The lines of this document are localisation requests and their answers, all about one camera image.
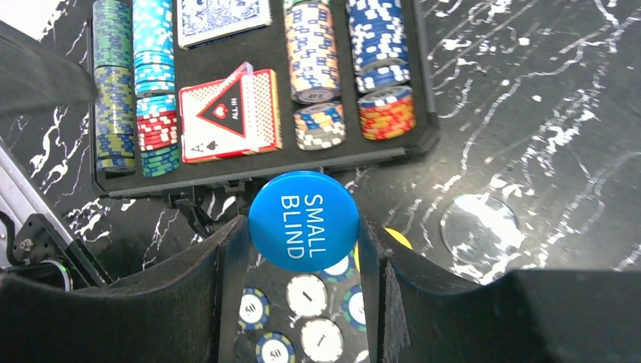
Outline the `yellow big blind button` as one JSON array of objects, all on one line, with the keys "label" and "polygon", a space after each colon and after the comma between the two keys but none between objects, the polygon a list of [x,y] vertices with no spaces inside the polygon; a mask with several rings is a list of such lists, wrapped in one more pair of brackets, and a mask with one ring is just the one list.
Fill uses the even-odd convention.
[{"label": "yellow big blind button", "polygon": [[[393,228],[386,228],[386,231],[394,238],[396,239],[397,242],[399,242],[401,245],[405,246],[406,248],[412,250],[413,247],[410,243],[410,241],[399,231],[393,229]],[[354,261],[355,261],[355,267],[358,271],[360,271],[360,260],[359,260],[359,244],[356,244],[354,248]]]}]

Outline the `clear acrylic dealer button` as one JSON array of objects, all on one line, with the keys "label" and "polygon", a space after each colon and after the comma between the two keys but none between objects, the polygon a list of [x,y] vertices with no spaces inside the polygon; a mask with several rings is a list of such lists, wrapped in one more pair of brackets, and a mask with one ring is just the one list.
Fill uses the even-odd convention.
[{"label": "clear acrylic dealer button", "polygon": [[454,259],[452,271],[489,284],[520,256],[525,239],[518,218],[488,194],[461,194],[442,213],[441,239]]}]

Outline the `red triangle all-in token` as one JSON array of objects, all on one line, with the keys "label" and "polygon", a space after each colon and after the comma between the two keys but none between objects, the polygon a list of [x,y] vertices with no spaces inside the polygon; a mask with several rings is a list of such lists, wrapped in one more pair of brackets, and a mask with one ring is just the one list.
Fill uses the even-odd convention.
[{"label": "red triangle all-in token", "polygon": [[255,139],[254,68],[243,62],[224,82],[197,117],[213,126],[205,149],[229,152],[250,146]]}]

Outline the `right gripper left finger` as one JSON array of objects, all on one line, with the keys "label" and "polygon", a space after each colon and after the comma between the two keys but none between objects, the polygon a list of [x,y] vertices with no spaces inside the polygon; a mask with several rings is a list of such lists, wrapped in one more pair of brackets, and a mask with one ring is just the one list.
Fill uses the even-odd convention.
[{"label": "right gripper left finger", "polygon": [[3,362],[233,362],[249,247],[237,216],[200,244],[106,287],[1,277]]}]

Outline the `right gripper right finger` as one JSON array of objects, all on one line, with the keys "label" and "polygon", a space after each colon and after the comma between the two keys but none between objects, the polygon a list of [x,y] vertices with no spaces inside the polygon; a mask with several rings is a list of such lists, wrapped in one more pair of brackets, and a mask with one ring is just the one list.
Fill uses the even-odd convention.
[{"label": "right gripper right finger", "polygon": [[372,362],[638,362],[637,271],[514,270],[480,285],[361,220]]}]

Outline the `blue small blind button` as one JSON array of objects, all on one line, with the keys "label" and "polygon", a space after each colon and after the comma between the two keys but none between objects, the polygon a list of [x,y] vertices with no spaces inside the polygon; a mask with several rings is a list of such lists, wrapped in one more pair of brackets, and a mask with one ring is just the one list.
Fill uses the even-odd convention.
[{"label": "blue small blind button", "polygon": [[360,214],[348,189],[320,172],[288,172],[269,181],[249,208],[255,248],[273,265],[317,272],[355,247]]}]

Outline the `red playing card deck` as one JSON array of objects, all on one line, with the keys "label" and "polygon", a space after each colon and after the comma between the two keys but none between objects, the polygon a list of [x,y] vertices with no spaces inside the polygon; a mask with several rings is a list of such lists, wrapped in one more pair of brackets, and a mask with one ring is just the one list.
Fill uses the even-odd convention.
[{"label": "red playing card deck", "polygon": [[272,69],[182,88],[182,161],[204,163],[283,147],[277,73]]}]

